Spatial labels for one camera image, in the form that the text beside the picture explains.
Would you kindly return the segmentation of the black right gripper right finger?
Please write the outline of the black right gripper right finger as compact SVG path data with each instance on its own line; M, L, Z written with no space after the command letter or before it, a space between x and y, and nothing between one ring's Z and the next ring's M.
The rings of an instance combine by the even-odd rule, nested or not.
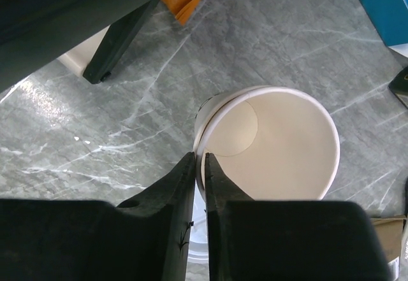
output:
M251 201L222 170L214 154L205 155L205 201L209 273L211 280L233 280L236 268L234 252L233 204Z

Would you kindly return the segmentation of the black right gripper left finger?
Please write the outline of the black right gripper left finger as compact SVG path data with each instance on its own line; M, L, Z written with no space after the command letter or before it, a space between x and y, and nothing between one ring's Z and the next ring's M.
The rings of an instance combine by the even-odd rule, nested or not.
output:
M196 156L188 152L164 177L117 208L137 221L136 280L184 280L186 277Z

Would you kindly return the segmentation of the white paper coffee cup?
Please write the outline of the white paper coffee cup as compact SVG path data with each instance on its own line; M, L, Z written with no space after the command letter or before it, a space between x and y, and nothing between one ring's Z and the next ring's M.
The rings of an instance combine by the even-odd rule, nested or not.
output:
M336 125L312 96L255 86L205 101L194 124L196 181L205 193L205 156L213 154L239 188L257 200L322 199L340 162Z

